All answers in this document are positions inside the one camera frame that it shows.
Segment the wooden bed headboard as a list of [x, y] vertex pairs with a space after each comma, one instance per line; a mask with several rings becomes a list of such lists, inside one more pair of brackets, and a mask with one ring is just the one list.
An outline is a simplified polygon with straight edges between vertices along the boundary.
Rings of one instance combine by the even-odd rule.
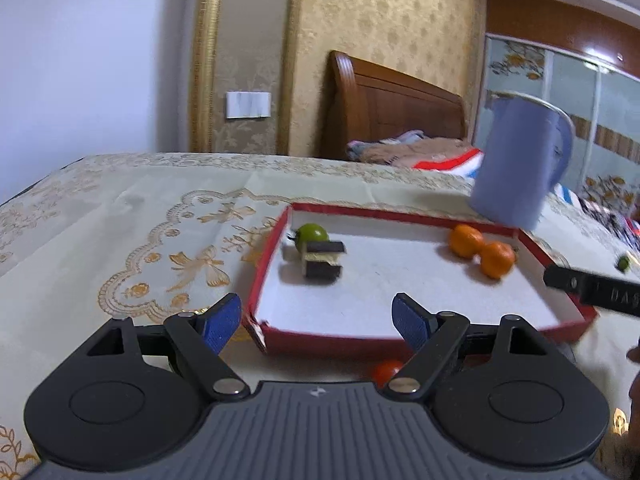
[[466, 137], [461, 96], [341, 51], [329, 54], [328, 67], [332, 79], [320, 157], [344, 160], [350, 141], [381, 141], [410, 130], [430, 138]]

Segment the small green fruit far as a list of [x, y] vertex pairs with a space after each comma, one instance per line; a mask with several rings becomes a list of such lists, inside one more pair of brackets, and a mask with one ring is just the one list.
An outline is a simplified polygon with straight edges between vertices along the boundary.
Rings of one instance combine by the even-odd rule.
[[626, 273], [631, 267], [631, 260], [628, 255], [621, 255], [616, 262], [616, 269], [622, 273]]

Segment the green tomato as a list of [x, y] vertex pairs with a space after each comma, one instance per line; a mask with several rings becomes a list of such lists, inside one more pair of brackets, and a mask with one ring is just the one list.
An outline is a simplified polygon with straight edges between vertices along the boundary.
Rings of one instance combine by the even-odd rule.
[[321, 252], [330, 241], [326, 229], [317, 223], [305, 223], [289, 232], [286, 237], [294, 243], [299, 255]]

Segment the wardrobe with sliding doors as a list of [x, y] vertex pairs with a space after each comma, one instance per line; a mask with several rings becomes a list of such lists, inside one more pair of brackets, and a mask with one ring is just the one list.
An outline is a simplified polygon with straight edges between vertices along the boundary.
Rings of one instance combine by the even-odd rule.
[[639, 29], [556, 0], [487, 0], [483, 95], [473, 142], [485, 145], [497, 91], [570, 116], [568, 192], [639, 215]]

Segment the orange mandarin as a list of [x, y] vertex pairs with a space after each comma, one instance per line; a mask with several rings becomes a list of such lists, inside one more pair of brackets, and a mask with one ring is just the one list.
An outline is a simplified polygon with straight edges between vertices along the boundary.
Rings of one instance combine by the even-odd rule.
[[510, 244], [489, 242], [480, 250], [480, 272], [486, 278], [501, 280], [508, 274], [516, 261], [516, 253]]
[[467, 224], [458, 224], [448, 236], [448, 247], [457, 257], [472, 260], [485, 245], [483, 234]]

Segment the chocolate layered cake piece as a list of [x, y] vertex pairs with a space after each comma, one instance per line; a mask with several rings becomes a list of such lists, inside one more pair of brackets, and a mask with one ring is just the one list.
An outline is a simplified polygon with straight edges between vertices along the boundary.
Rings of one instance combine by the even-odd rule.
[[341, 277], [341, 258], [346, 252], [343, 242], [324, 240], [306, 242], [300, 253], [303, 277], [316, 282], [334, 282]]

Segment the white wall switch panel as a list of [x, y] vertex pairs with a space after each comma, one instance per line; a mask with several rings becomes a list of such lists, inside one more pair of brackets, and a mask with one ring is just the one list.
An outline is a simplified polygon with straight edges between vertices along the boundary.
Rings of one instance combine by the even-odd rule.
[[226, 94], [227, 119], [262, 119], [270, 116], [270, 92], [230, 91]]

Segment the red cherry tomato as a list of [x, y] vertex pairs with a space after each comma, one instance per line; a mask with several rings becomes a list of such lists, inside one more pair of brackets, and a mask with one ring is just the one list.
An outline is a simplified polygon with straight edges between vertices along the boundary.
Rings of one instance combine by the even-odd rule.
[[399, 360], [384, 360], [374, 364], [368, 376], [379, 389], [383, 389], [403, 366], [404, 362]]

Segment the bedding pile on bed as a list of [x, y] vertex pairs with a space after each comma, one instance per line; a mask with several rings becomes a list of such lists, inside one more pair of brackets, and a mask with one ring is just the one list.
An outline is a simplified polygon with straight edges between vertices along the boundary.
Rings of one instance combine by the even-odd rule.
[[465, 140], [429, 138], [422, 130], [376, 142], [350, 141], [345, 151], [352, 162], [459, 176], [474, 174], [483, 159], [483, 152]]

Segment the blue electric kettle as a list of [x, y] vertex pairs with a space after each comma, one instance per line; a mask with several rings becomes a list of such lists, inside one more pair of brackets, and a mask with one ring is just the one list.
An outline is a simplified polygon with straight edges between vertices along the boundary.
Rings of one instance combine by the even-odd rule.
[[492, 222], [531, 231], [570, 164], [575, 126], [564, 110], [522, 92], [496, 92], [491, 110], [470, 207]]

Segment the red shallow cardboard box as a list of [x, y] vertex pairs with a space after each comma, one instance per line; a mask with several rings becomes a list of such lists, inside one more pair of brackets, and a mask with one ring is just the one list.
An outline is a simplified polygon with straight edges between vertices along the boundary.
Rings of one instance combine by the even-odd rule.
[[[303, 276], [294, 229], [323, 226], [345, 246], [336, 281]], [[260, 258], [244, 307], [243, 324], [263, 352], [337, 359], [403, 359], [410, 350], [392, 322], [392, 301], [405, 292], [431, 312], [454, 311], [475, 324], [518, 314], [554, 341], [576, 342], [596, 310], [542, 276], [552, 263], [533, 237], [518, 229], [477, 222], [488, 240], [515, 249], [512, 270], [491, 281], [477, 263], [448, 248], [458, 220], [396, 211], [294, 203], [280, 215]]]

